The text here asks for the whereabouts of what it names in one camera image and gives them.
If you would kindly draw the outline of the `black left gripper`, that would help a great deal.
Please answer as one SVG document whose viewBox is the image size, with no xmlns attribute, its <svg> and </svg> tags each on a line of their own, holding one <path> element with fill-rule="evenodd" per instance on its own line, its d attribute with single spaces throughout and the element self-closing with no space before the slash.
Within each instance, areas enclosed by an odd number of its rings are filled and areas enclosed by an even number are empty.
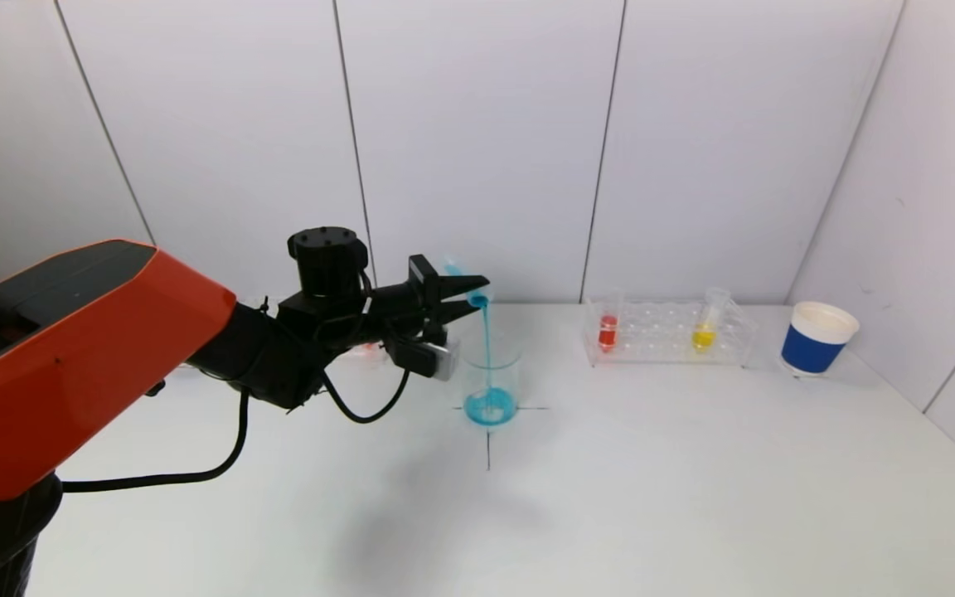
<svg viewBox="0 0 955 597">
<path fill-rule="evenodd" d="M 444 274 L 432 266 L 422 254 L 408 258 L 408 277 L 405 282 L 382 286 L 374 290 L 371 316 L 376 324 L 401 336 L 419 336 L 427 325 L 429 314 L 439 301 L 453 296 L 480 294 L 489 280 L 482 275 Z M 439 324 L 461 320 L 482 310 L 482 302 L 448 301 L 439 304 Z"/>
</svg>

